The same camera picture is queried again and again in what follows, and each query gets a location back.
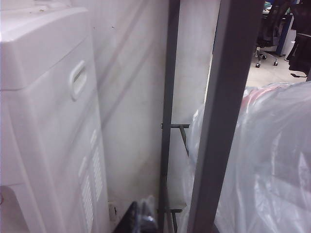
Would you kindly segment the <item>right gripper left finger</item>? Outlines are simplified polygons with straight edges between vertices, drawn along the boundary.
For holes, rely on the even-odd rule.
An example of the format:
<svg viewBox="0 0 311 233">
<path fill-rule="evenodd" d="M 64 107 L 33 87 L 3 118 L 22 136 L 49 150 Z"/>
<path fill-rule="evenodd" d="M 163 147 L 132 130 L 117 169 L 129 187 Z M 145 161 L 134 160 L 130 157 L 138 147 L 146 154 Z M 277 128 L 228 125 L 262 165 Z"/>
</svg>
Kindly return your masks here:
<svg viewBox="0 0 311 233">
<path fill-rule="evenodd" d="M 131 203 L 120 222 L 114 229 L 114 233 L 142 233 L 143 215 L 145 203 L 134 201 Z"/>
</svg>

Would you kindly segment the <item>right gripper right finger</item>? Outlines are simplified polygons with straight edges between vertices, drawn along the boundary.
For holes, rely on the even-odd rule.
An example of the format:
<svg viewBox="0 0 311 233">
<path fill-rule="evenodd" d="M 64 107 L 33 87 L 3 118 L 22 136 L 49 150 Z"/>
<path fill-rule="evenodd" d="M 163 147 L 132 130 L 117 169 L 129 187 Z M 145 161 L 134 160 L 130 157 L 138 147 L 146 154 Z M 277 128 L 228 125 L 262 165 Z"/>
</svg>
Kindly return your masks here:
<svg viewBox="0 0 311 233">
<path fill-rule="evenodd" d="M 150 195 L 140 202 L 140 232 L 157 233 L 158 225 L 155 213 L 155 198 Z"/>
</svg>

